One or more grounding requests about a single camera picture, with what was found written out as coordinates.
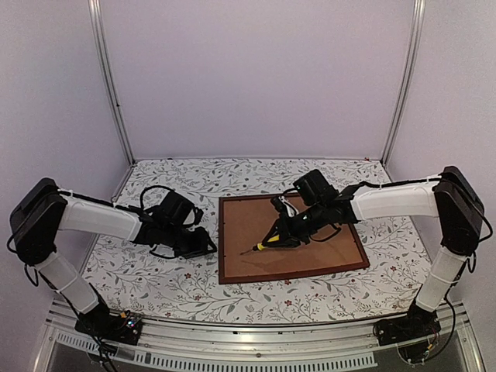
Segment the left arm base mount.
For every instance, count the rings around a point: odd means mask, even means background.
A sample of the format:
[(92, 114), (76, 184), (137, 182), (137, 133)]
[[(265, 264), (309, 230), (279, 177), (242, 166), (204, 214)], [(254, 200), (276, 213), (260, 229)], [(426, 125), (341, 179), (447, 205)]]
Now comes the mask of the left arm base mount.
[(75, 330), (96, 339), (136, 346), (143, 328), (142, 317), (129, 310), (112, 314), (105, 306), (97, 306), (77, 317)]

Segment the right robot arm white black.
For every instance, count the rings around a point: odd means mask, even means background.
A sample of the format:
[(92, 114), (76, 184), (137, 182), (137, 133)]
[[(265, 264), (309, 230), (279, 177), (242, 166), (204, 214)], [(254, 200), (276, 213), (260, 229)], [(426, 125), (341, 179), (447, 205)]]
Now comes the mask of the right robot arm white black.
[(441, 301), (463, 273), (467, 258), (494, 234), (482, 201), (454, 166), (423, 179), (386, 184), (361, 181), (341, 191), (314, 169), (297, 179), (292, 189), (301, 197), (306, 210), (297, 212), (286, 201), (285, 193), (274, 196), (271, 203), (278, 217), (253, 251), (308, 244), (326, 226), (338, 232), (343, 225), (387, 217), (438, 220), (441, 247), (401, 322), (401, 331), (408, 338), (418, 337), (430, 326)]

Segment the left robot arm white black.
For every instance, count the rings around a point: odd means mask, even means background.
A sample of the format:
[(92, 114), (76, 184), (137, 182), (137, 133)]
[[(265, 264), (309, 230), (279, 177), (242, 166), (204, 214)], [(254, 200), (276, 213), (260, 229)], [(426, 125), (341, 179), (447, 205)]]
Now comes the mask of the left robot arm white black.
[(6, 243), (25, 268), (33, 268), (38, 285), (44, 280), (72, 306), (78, 319), (98, 336), (115, 330), (114, 316), (98, 292), (61, 253), (55, 239), (70, 230), (116, 237), (136, 245), (166, 246), (173, 258), (196, 258), (217, 250), (207, 230), (199, 225), (203, 211), (169, 187), (164, 199), (147, 207), (124, 206), (59, 188), (51, 178), (41, 179), (9, 217), (11, 235)]

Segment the red-brown wooden picture frame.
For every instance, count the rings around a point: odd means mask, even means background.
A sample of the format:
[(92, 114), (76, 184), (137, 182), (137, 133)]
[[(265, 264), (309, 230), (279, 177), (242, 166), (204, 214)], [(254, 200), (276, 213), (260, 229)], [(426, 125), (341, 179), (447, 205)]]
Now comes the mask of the red-brown wooden picture frame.
[(219, 199), (219, 283), (248, 284), (338, 274), (370, 266), (354, 225), (326, 226), (309, 243), (280, 246), (274, 194)]

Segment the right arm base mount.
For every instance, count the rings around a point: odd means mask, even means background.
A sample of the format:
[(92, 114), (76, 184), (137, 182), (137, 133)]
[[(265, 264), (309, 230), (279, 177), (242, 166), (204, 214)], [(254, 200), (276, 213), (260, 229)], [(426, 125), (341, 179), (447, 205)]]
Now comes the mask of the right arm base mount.
[(380, 346), (434, 336), (440, 330), (436, 312), (427, 312), (416, 307), (409, 309), (406, 315), (381, 319), (373, 325), (373, 334)]

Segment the yellow handled screwdriver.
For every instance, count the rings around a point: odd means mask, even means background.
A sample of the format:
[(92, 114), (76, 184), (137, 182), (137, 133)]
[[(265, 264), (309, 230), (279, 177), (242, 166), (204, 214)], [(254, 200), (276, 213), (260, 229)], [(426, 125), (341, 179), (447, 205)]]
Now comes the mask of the yellow handled screwdriver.
[(280, 240), (279, 235), (276, 235), (274, 237), (271, 237), (267, 241), (263, 241), (261, 243), (257, 243), (255, 246), (253, 246), (250, 249), (242, 252), (240, 254), (240, 256), (243, 256), (243, 255), (246, 255), (246, 254), (252, 253), (252, 252), (263, 251), (263, 250), (268, 249), (268, 248), (275, 248), (276, 245), (278, 244), (279, 240)]

